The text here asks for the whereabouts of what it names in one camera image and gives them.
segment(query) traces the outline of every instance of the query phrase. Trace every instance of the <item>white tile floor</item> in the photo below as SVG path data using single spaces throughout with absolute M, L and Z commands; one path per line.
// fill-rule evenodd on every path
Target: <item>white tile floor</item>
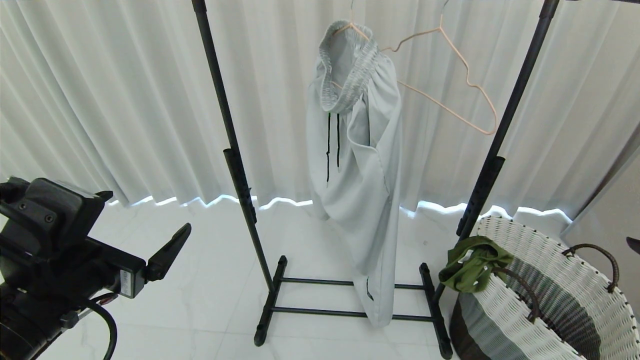
M 309 213 L 310 207 L 286 203 L 258 212 L 270 270 L 284 254 L 289 276 L 346 279 L 349 272 L 332 234 Z M 419 284 L 422 262 L 436 279 L 460 216 L 461 211 L 429 209 L 414 218 L 401 216 L 398 283 Z M 520 212 L 515 218 L 555 237 L 567 226 L 558 215 Z M 108 206 L 91 236 L 148 259 L 184 222 L 191 222 L 193 232 L 165 279 L 147 284 L 134 300 L 119 298 L 107 306 L 118 324 L 114 359 L 441 359 L 430 323 L 400 320 L 373 329 L 361 318 L 275 314 L 267 342 L 255 347 L 267 289 L 240 207 L 230 200 L 210 208 L 197 202 Z M 451 291 L 442 298 L 447 323 L 454 299 Z M 278 305 L 361 311 L 353 289 L 345 286 L 283 284 Z M 394 308 L 429 314 L 420 291 L 396 290 Z M 90 315 L 41 359 L 102 359 L 107 342 L 106 325 Z

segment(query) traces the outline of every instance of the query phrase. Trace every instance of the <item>curtain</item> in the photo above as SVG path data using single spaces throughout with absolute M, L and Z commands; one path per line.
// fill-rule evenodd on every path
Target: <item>curtain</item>
M 308 200 L 305 95 L 317 46 L 349 0 L 208 0 L 252 195 Z M 444 0 L 356 0 L 381 48 L 438 26 Z M 542 5 L 449 1 L 444 28 L 502 115 Z M 640 124 L 640 5 L 561 2 L 500 152 L 489 204 L 574 217 Z M 51 177 L 210 202 L 235 194 L 220 109 L 190 1 L 0 2 L 0 176 Z M 440 34 L 389 54 L 398 79 L 491 129 Z M 492 137 L 401 88 L 403 206 L 465 202 Z

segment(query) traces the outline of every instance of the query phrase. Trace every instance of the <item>green cloth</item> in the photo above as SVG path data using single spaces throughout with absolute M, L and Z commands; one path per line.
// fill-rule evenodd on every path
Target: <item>green cloth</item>
M 513 255 L 485 236 L 472 236 L 459 241 L 447 252 L 447 266 L 439 274 L 440 282 L 461 293 L 477 293 L 486 289 L 491 270 L 504 268 Z M 504 280 L 504 274 L 498 273 Z

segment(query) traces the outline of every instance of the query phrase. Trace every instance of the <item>laundry basket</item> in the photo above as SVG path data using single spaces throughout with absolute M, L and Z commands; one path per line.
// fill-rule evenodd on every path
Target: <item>laundry basket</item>
M 617 287 L 618 265 L 610 253 L 589 244 L 567 248 L 502 217 L 482 219 L 477 234 L 514 255 L 507 269 L 534 295 L 527 296 L 514 277 L 492 277 L 487 290 L 460 294 L 450 329 L 462 360 L 640 360 L 637 322 Z M 611 260 L 613 281 L 575 255 L 582 248 Z M 534 301 L 543 327 L 522 321 Z

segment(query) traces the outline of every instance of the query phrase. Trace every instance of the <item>basket handle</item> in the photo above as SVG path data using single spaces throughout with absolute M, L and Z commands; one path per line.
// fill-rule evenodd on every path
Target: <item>basket handle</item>
M 593 245 L 593 244 L 578 244 L 578 245 L 574 245 L 574 246 L 570 247 L 569 249 L 566 249 L 565 251 L 562 251 L 562 255 L 564 255 L 564 256 L 574 256 L 575 255 L 575 251 L 578 250 L 578 249 L 582 249 L 582 248 L 596 249 L 597 251 L 600 251 L 604 256 L 606 256 L 607 259 L 609 259 L 609 261 L 611 261 L 611 265 L 613 266 L 613 281 L 611 281 L 611 283 L 605 289 L 607 289 L 607 291 L 609 293 L 612 293 L 613 289 L 615 289 L 616 286 L 618 286 L 618 280 L 620 279 L 620 268 L 618 267 L 618 262 L 616 261 L 616 258 L 614 258 L 613 255 L 611 255 L 610 252 L 608 252 L 605 249 L 599 247 L 598 245 Z
M 536 319 L 540 317 L 540 305 L 538 303 L 538 298 L 536 297 L 536 294 L 533 292 L 531 287 L 518 274 L 516 274 L 515 272 L 509 269 L 492 268 L 491 272 L 492 273 L 501 272 L 503 274 L 507 274 L 512 278 L 516 279 L 520 283 L 520 285 L 522 285 L 524 290 L 526 290 L 527 293 L 529 293 L 529 297 L 531 298 L 531 302 L 533 303 L 533 309 L 531 309 L 529 316 L 527 316 L 527 320 L 532 323 L 535 322 Z

